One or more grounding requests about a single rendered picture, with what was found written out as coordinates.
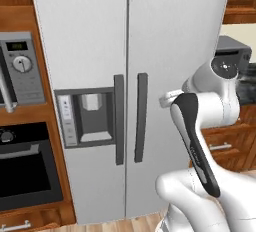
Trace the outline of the grey water dispenser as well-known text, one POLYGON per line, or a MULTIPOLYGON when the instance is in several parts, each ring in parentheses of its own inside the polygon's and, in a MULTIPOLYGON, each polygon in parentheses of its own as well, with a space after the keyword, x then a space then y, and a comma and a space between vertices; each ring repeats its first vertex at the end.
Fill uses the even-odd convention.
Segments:
POLYGON ((54 91, 64 148, 86 148, 115 143, 114 88, 54 91))

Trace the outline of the silver microwave oven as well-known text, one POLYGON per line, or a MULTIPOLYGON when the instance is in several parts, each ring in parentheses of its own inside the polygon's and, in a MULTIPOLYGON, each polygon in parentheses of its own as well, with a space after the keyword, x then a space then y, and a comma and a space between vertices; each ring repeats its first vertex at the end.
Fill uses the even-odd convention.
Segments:
MULTIPOLYGON (((0 69, 13 102, 45 102, 38 61, 30 32, 0 32, 0 69)), ((4 105, 0 91, 0 105, 4 105)))

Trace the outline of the grey toaster oven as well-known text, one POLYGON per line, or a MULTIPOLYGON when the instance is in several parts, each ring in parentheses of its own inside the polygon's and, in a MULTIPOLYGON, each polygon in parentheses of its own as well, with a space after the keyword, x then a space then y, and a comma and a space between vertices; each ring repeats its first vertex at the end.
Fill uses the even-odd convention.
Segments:
POLYGON ((239 60, 236 82, 239 103, 256 105, 256 63, 250 62, 251 47, 229 36, 220 36, 215 55, 239 60))

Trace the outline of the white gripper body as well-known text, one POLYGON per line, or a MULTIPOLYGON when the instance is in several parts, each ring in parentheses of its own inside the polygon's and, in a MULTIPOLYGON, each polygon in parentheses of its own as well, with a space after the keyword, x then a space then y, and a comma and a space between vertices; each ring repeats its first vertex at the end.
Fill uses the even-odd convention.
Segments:
POLYGON ((170 107, 172 102, 180 95, 183 91, 181 89, 179 90, 173 90, 165 93, 163 96, 159 98, 159 103, 161 107, 170 107))

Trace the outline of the plain white fridge door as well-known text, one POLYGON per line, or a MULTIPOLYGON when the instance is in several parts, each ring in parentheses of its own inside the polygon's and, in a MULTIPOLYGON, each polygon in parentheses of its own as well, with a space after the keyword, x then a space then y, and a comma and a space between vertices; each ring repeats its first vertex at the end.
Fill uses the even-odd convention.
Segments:
POLYGON ((166 206, 158 176, 188 167, 189 157, 159 98, 181 88, 215 52, 227 0, 129 0, 126 216, 166 206), (143 160, 134 162, 137 75, 148 74, 143 160))

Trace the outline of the wooden drawer front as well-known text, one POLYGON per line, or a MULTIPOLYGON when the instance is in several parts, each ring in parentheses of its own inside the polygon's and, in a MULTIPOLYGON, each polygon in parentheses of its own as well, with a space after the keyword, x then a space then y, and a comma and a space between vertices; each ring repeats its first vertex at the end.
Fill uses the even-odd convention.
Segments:
POLYGON ((241 107, 238 121, 232 126, 202 130, 209 147, 232 144, 225 150, 211 151, 214 160, 221 167, 241 172, 256 170, 256 105, 241 107))
POLYGON ((13 232, 37 232, 46 229, 55 229, 64 225, 76 223, 73 207, 70 203, 49 206, 46 208, 23 208, 16 211, 0 212, 0 226, 15 226, 29 220, 32 227, 13 232))

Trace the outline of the black built-in oven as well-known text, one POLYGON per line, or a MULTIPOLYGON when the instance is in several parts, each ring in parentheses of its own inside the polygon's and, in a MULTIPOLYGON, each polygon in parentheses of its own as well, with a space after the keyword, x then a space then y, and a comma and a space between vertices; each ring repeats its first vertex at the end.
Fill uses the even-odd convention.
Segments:
POLYGON ((34 144, 38 154, 0 160, 0 211, 63 200, 46 123, 0 126, 0 154, 34 144))

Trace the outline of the white fridge door with dispenser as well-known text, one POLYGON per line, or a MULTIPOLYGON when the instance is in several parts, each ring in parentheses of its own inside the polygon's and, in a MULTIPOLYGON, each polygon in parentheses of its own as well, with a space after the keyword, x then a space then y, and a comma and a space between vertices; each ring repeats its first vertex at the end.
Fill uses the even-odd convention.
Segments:
POLYGON ((124 163, 115 143, 64 148, 54 91, 114 88, 125 76, 125 0, 34 0, 78 223, 118 220, 125 211, 124 163))

